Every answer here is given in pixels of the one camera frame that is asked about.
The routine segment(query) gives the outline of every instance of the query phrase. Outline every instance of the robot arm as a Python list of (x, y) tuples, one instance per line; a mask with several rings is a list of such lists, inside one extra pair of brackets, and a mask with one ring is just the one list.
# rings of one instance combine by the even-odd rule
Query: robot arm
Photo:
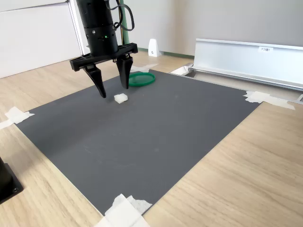
[[(137, 44), (125, 44), (118, 46), (116, 30), (119, 26), (124, 30), (131, 31), (134, 28), (134, 18), (127, 5), (119, 4), (115, 8), (109, 7), (108, 0), (77, 0), (84, 31), (88, 40), (90, 53), (79, 58), (70, 60), (74, 71), (83, 69), (96, 85), (103, 98), (106, 92), (103, 86), (101, 70), (96, 67), (97, 63), (113, 60), (117, 64), (122, 86), (128, 89), (129, 73), (133, 64), (131, 53), (137, 53)], [(132, 19), (132, 28), (127, 29), (122, 25), (123, 12), (121, 7), (129, 10)], [(120, 21), (113, 22), (111, 10), (119, 8)]]

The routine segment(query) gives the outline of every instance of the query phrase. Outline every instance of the black stand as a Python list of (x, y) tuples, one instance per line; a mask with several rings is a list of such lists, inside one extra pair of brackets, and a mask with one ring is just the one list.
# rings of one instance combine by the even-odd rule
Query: black stand
[(23, 187), (7, 163), (0, 158), (0, 204), (23, 191)]
[(96, 67), (96, 64), (113, 60), (117, 64), (122, 86), (128, 89), (129, 73), (133, 64), (131, 53), (138, 53), (137, 44), (121, 45), (118, 47), (118, 51), (112, 55), (92, 56), (90, 53), (83, 55), (70, 60), (71, 68), (74, 71), (83, 69), (96, 85), (100, 95), (105, 98), (106, 92), (103, 86), (101, 70)]

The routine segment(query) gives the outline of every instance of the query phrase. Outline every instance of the white foam cube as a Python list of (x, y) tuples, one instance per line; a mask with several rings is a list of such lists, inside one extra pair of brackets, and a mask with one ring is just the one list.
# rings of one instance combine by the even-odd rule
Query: white foam cube
[(115, 101), (119, 104), (128, 100), (127, 95), (124, 93), (115, 95), (114, 98), (115, 98)]

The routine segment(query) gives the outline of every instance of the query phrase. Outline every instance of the white wall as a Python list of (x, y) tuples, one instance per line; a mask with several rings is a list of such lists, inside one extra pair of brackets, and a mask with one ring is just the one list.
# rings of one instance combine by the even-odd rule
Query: white wall
[(124, 0), (130, 42), (195, 54), (196, 38), (303, 46), (303, 0)]
[(67, 3), (0, 13), (0, 78), (80, 56)]

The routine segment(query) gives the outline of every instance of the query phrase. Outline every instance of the white cabinet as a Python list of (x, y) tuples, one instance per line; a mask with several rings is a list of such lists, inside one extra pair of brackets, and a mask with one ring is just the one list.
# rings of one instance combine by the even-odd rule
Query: white cabinet
[(0, 12), (65, 2), (66, 0), (0, 0)]
[(68, 3), (0, 13), (0, 78), (79, 56)]

